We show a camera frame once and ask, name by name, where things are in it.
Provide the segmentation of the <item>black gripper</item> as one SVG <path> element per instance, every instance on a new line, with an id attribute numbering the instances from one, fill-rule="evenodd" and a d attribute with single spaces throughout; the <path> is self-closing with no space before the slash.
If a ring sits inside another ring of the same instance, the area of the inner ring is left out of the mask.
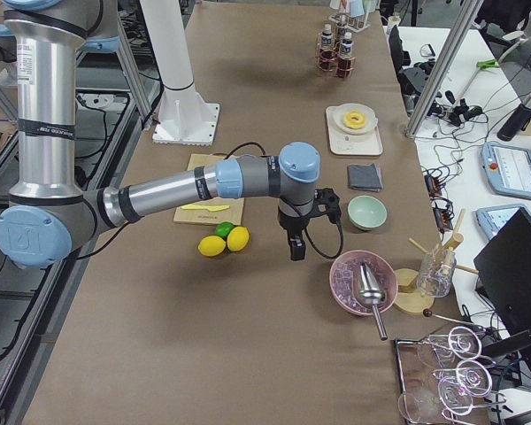
<path id="1" fill-rule="evenodd" d="M 280 198 L 278 221 L 287 233 L 292 261 L 304 260 L 303 232 L 311 219 L 321 216 L 327 216 L 334 225 L 340 224 L 340 198 L 333 189 L 315 189 L 312 192 L 312 200 L 300 205 L 285 197 Z"/>

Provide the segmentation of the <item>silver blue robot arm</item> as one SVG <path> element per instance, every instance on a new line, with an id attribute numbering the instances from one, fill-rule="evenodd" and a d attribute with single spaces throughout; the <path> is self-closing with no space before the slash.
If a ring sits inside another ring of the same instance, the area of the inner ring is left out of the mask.
<path id="1" fill-rule="evenodd" d="M 276 156 L 243 155 L 122 189 L 83 190 L 74 177 L 76 56 L 120 46 L 113 1 L 7 1 L 17 42 L 19 180 L 0 214 L 0 251 L 47 267 L 103 232 L 215 197 L 276 197 L 290 256 L 305 255 L 309 221 L 341 221 L 338 196 L 320 189 L 320 155 L 293 142 Z"/>

